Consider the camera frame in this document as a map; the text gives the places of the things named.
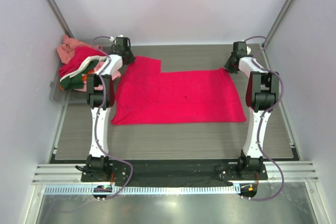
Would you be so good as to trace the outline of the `magenta t shirt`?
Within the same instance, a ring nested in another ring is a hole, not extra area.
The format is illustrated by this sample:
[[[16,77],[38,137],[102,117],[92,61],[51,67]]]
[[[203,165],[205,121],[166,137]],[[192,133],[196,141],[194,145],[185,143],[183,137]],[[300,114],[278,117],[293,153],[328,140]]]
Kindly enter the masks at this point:
[[[113,125],[246,121],[237,89],[222,68],[162,72],[160,60],[137,56],[115,100]]]

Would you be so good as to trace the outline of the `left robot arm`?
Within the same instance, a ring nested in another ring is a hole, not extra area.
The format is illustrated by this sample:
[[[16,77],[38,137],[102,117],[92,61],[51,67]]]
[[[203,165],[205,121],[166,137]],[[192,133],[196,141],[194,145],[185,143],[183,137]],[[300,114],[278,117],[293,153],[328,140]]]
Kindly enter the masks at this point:
[[[135,61],[128,37],[118,36],[112,41],[111,54],[102,67],[87,77],[87,104],[91,108],[92,137],[89,155],[82,172],[83,182],[106,181],[112,176],[109,162],[108,123],[115,102],[113,77],[124,65]]]

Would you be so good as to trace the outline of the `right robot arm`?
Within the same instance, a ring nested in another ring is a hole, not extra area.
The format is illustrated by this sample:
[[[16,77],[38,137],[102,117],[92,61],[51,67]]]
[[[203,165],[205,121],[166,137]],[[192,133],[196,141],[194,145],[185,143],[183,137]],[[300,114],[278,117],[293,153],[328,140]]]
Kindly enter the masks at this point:
[[[279,78],[249,54],[245,41],[233,43],[231,56],[224,65],[229,73],[242,72],[248,77],[245,103],[249,109],[247,137],[236,165],[226,168],[230,179],[266,179],[263,143],[268,120],[279,99]]]

